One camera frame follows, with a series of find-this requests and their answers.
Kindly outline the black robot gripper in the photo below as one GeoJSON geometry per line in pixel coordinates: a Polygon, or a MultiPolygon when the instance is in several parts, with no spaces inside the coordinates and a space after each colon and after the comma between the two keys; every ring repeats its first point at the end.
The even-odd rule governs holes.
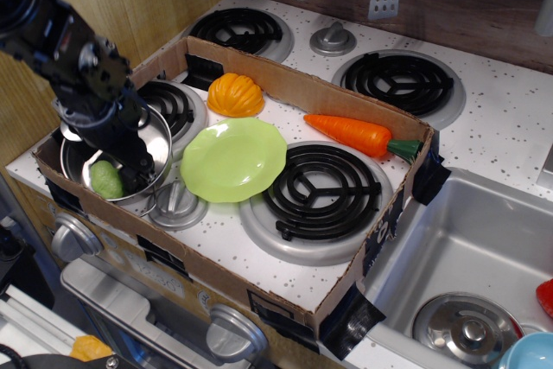
{"type": "Polygon", "coordinates": [[[78,111],[76,105],[64,106],[59,99],[54,100],[53,107],[82,141],[103,150],[123,165],[118,176],[125,193],[139,193],[154,181],[153,157],[138,135],[149,126],[151,109],[135,88],[123,89],[114,101],[102,104],[96,115],[78,111]]]}

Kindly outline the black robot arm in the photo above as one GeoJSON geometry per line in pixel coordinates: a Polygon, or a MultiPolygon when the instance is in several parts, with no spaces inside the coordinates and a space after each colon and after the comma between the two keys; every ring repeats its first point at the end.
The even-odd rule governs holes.
{"type": "Polygon", "coordinates": [[[129,62],[70,4],[1,0],[1,50],[48,81],[60,119],[121,164],[127,192],[155,179],[153,156],[138,136],[149,108],[130,80],[129,62]]]}

